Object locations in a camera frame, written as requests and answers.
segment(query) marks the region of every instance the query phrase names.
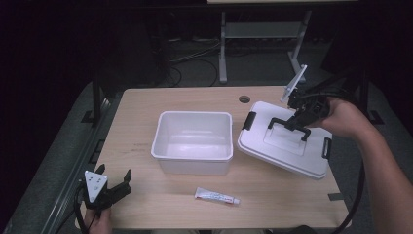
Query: black cable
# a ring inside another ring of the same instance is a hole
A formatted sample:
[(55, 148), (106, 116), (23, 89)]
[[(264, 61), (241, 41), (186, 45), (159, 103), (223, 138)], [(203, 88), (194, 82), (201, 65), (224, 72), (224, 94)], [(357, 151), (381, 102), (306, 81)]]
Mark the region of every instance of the black cable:
[(91, 226), (94, 223), (95, 219), (96, 219), (96, 213), (94, 213), (94, 218), (92, 218), (91, 224), (89, 224), (88, 231), (91, 229)]
[[(175, 64), (181, 64), (181, 63), (183, 63), (183, 62), (189, 62), (189, 61), (202, 61), (202, 62), (206, 62), (206, 63), (208, 63), (208, 64), (210, 64), (210, 65), (212, 66), (213, 70), (215, 71), (215, 77), (214, 77), (212, 83), (210, 83), (210, 85), (209, 85), (209, 87), (212, 87), (212, 86), (215, 84), (216, 80), (218, 79), (218, 69), (216, 68), (216, 66), (215, 66), (212, 62), (210, 62), (210, 61), (208, 61), (208, 60), (205, 60), (205, 59), (200, 59), (200, 58), (197, 58), (197, 59), (186, 59), (186, 60), (184, 60), (184, 61), (176, 62)], [(180, 78), (182, 78), (182, 73), (181, 73), (177, 68), (175, 68), (175, 67), (174, 67), (173, 69), (175, 69), (176, 71), (178, 71), (179, 74), (181, 75)]]
[(63, 225), (66, 223), (66, 221), (75, 213), (75, 210), (72, 210), (61, 222), (60, 226), (57, 228), (57, 231), (55, 232), (56, 234), (60, 231), (60, 229), (63, 227)]
[(330, 93), (330, 92), (320, 92), (320, 93), (315, 93), (315, 94), (303, 95), (303, 96), (300, 97), (300, 99), (310, 98), (310, 97), (334, 97), (334, 98), (340, 98), (340, 99), (344, 99), (344, 100), (349, 99), (349, 97), (344, 96), (342, 94)]
[(172, 79), (172, 77), (170, 76), (170, 71), (167, 71), (166, 72), (166, 78), (165, 78), (165, 81), (167, 82), (167, 84), (168, 84), (168, 87), (172, 87), (172, 85), (170, 84), (170, 82), (169, 82), (169, 78), (172, 80), (172, 82), (173, 82), (173, 79)]
[(73, 210), (63, 219), (61, 224), (58, 226), (57, 231), (55, 232), (56, 234), (61, 230), (63, 225), (67, 222), (67, 220), (75, 213), (75, 207), (77, 204), (77, 198), (79, 196), (79, 192), (81, 190), (81, 186), (76, 188), (75, 195), (74, 195), (74, 204), (73, 204)]
[(181, 58), (170, 58), (169, 61), (171, 61), (171, 62), (182, 62), (182, 61), (186, 61), (186, 60), (189, 60), (189, 59), (205, 56), (205, 55), (208, 55), (210, 53), (216, 52), (217, 48), (219, 48), (220, 44), (221, 44), (220, 42), (217, 42), (214, 46), (209, 47), (207, 49), (204, 49), (202, 51), (196, 52), (192, 55), (184, 56), (184, 57), (181, 57)]
[(245, 43), (240, 43), (238, 45), (237, 44), (238, 42), (234, 42), (231, 44), (231, 46), (228, 46), (225, 50), (225, 55), (228, 57), (245, 57), (257, 53), (258, 51), (258, 49), (255, 49), (255, 52), (253, 52), (252, 48)]
[(197, 44), (201, 44), (201, 45), (213, 45), (216, 42), (219, 42), (219, 39), (214, 39), (214, 38), (210, 38), (210, 39), (206, 39), (206, 40), (195, 40), (192, 39), (191, 42), (197, 43)]
[(182, 72), (181, 72), (178, 68), (176, 68), (176, 67), (171, 67), (170, 69), (176, 71), (176, 72), (178, 73), (178, 75), (179, 75), (178, 81), (177, 81), (177, 82), (174, 82), (173, 77), (172, 77), (172, 75), (170, 74), (170, 72), (169, 72), (169, 74), (168, 74), (168, 77), (172, 80), (172, 85), (171, 85), (168, 81), (167, 81), (167, 82), (168, 82), (168, 84), (169, 84), (169, 86), (170, 86), (171, 88), (174, 88), (174, 87), (177, 87), (177, 86), (179, 85), (179, 83), (181, 82), (181, 80), (182, 80)]
[(358, 174), (357, 194), (356, 194), (355, 201), (353, 202), (352, 209), (349, 211), (349, 213), (347, 214), (346, 218), (341, 223), (341, 225), (337, 227), (337, 229), (335, 229), (331, 234), (338, 234), (342, 232), (347, 227), (349, 222), (353, 219), (353, 216), (355, 215), (358, 205), (361, 201), (362, 190), (364, 188), (364, 179), (365, 179), (364, 164), (361, 161), (361, 166), (360, 166), (359, 174)]
[(76, 193), (75, 193), (75, 196), (73, 198), (73, 209), (75, 211), (75, 215), (76, 215), (76, 218), (78, 220), (80, 230), (82, 231), (83, 234), (89, 234), (89, 230), (86, 227), (85, 221), (83, 221), (82, 213), (80, 212), (81, 203), (78, 201), (79, 193), (80, 193), (80, 191), (82, 191), (82, 189), (84, 187), (83, 183), (84, 182), (81, 182), (81, 184), (79, 184), (79, 186), (76, 189)]

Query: white lid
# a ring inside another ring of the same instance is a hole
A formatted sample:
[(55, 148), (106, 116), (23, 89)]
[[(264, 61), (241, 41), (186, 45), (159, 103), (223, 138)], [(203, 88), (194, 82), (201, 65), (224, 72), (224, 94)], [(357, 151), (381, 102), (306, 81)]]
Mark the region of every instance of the white lid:
[(328, 160), (322, 155), (325, 138), (331, 138), (331, 133), (312, 128), (307, 141), (301, 141), (302, 133), (286, 131), (276, 124), (268, 129), (272, 118), (286, 121), (293, 111), (263, 101), (256, 102), (251, 111), (256, 115), (250, 128), (243, 129), (238, 139), (242, 152), (303, 176), (325, 177)]

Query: hand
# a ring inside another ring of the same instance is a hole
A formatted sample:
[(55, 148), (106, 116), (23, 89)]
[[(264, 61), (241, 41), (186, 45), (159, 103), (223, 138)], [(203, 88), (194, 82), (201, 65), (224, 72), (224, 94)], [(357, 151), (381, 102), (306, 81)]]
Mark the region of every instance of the hand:
[(328, 98), (330, 114), (318, 120), (311, 127), (322, 127), (334, 135), (361, 138), (364, 134), (376, 131), (364, 114), (353, 104), (336, 97)]
[(86, 210), (85, 225), (89, 228), (90, 234), (111, 234), (112, 223), (110, 220), (111, 210), (106, 209), (101, 212), (100, 217), (95, 216), (95, 211)]

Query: hole in table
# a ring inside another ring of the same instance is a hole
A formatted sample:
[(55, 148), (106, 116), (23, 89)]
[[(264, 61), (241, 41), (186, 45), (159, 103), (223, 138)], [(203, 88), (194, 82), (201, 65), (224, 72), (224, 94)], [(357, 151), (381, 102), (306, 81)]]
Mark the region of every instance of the hole in table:
[(249, 103), (251, 101), (251, 98), (248, 96), (240, 96), (239, 101), (242, 103)]

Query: human arm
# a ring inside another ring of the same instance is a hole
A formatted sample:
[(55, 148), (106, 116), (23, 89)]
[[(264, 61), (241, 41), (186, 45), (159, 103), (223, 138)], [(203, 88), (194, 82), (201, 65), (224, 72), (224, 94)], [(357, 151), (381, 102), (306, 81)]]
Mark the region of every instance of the human arm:
[(413, 233), (413, 186), (385, 139), (352, 104), (329, 100), (330, 115), (316, 123), (353, 139), (361, 151), (374, 224), (378, 233)]
[(93, 210), (86, 210), (85, 225), (89, 228), (90, 234), (111, 234), (112, 222), (110, 220), (111, 210), (103, 210), (100, 217)]

